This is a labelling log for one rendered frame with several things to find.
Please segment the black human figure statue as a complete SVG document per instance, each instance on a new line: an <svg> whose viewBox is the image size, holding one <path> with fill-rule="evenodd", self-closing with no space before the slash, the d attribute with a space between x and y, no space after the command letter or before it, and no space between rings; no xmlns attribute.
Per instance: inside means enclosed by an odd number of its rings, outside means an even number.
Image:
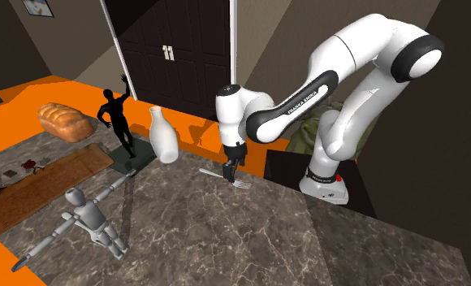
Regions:
<svg viewBox="0 0 471 286"><path fill-rule="evenodd" d="M130 155L129 160L125 162L125 167L128 171L134 170L135 172L132 177L135 177L152 160L156 158L156 154L153 151L153 148L151 147L150 143L145 143L141 139L135 140L129 130L127 119L123 114L123 104L125 100L128 99L131 92L128 79L124 74L121 75L121 81L126 85L125 93L121 97L115 98L113 91L110 89L103 90L103 96L106 98L107 103L103 104L100 107L97 113L97 118L99 121L105 124L107 128L113 127L113 131L121 142L122 147ZM136 158L136 155L133 152L135 141L137 142L138 146L142 147L142 150L145 152L145 158L137 166L132 165L132 159Z"/></svg>

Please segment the brown woven mat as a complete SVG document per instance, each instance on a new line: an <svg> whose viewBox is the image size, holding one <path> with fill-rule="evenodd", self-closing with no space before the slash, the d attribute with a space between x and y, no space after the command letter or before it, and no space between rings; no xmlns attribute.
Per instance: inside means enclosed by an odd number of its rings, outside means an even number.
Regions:
<svg viewBox="0 0 471 286"><path fill-rule="evenodd" d="M113 162L104 150L92 143L1 190L0 234Z"/></svg>

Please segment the white vase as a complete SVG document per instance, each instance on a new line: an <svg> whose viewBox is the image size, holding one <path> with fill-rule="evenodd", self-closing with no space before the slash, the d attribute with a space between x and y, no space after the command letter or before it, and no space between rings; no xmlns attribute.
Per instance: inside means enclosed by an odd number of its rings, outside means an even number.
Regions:
<svg viewBox="0 0 471 286"><path fill-rule="evenodd" d="M173 163L179 157L179 146L176 132L164 118L160 106L149 108L152 122L149 127L149 140L161 163Z"/></svg>

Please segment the black robot stand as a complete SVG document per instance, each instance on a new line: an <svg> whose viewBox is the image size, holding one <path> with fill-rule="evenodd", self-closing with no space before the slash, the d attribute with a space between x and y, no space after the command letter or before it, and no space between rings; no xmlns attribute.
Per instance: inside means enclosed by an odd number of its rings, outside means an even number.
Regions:
<svg viewBox="0 0 471 286"><path fill-rule="evenodd" d="M304 177L311 156L268 149L263 178L290 189L300 190L299 183ZM342 177L348 190L349 201L345 208L377 218L365 188L357 164L353 160L342 161L337 173Z"/></svg>

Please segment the dark double door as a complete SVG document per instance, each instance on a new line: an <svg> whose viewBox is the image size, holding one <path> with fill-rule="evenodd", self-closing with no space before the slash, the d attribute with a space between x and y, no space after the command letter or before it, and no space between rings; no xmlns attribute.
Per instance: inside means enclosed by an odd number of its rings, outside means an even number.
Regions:
<svg viewBox="0 0 471 286"><path fill-rule="evenodd" d="M231 82L230 0L102 0L138 100L215 121Z"/></svg>

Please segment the green bag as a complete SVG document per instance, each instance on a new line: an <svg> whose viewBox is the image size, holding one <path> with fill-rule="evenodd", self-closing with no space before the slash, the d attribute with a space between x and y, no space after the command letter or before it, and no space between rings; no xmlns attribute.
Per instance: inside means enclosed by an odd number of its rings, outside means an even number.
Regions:
<svg viewBox="0 0 471 286"><path fill-rule="evenodd" d="M309 111L300 119L300 126L292 134L286 151L311 155L321 115L329 110L341 111L342 107L342 102L332 102L330 105L321 104L316 109Z"/></svg>

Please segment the silver fork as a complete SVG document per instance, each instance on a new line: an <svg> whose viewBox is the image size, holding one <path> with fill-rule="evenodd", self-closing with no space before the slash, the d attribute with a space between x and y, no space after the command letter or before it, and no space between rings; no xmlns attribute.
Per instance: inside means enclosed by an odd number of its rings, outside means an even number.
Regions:
<svg viewBox="0 0 471 286"><path fill-rule="evenodd" d="M203 168L200 168L199 171L201 173L204 173L204 174L207 174L207 175L210 175L210 176L215 176L215 177L218 177L218 178L221 178L223 179L223 176L222 175L219 175L217 173L214 173L212 171L208 171L206 169L203 169ZM249 182L244 182L244 181L241 181L241 180L234 180L233 182L231 182L231 184L236 187L236 188L242 188L242 189L249 189L252 185L249 183Z"/></svg>

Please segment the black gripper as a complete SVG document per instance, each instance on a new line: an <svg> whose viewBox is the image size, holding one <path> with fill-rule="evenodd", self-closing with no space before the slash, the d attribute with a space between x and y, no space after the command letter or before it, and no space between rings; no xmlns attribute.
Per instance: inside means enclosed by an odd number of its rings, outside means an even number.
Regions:
<svg viewBox="0 0 471 286"><path fill-rule="evenodd" d="M230 183L235 182L235 173L238 165L245 165L247 155L247 144L239 142L236 146L224 146L224 153L227 156L227 162L223 164L223 177Z"/></svg>

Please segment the brown bread loaf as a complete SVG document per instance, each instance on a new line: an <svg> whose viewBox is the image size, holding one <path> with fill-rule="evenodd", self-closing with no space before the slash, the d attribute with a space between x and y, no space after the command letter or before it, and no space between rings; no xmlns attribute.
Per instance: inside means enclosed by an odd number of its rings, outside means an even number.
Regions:
<svg viewBox="0 0 471 286"><path fill-rule="evenodd" d="M41 106L37 118L46 132L70 143L83 141L95 132L82 112L55 102Z"/></svg>

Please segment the grey jointed mannequin figure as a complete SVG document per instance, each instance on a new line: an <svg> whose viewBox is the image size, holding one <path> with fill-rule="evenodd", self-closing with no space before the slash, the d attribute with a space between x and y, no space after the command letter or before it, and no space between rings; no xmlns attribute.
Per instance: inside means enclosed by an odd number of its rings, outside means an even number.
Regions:
<svg viewBox="0 0 471 286"><path fill-rule="evenodd" d="M58 236L62 235L68 228L75 224L87 230L91 237L95 237L94 241L96 243L105 246L116 259L120 260L128 251L128 247L110 225L97 204L115 191L126 179L135 175L135 173L136 170L131 169L126 175L117 179L110 187L99 193L93 200L87 199L84 193L76 187L68 189L65 192L65 198L75 206L74 214L68 217L64 223L22 257L11 268L11 271L16 272L21 269L32 257L39 254Z"/></svg>

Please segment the framed wall picture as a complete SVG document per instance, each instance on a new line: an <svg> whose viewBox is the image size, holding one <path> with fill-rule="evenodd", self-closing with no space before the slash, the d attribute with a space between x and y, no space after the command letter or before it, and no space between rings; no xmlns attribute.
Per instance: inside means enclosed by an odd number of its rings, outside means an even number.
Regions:
<svg viewBox="0 0 471 286"><path fill-rule="evenodd" d="M54 17L54 13L46 0L22 0L22 2L30 15Z"/></svg>

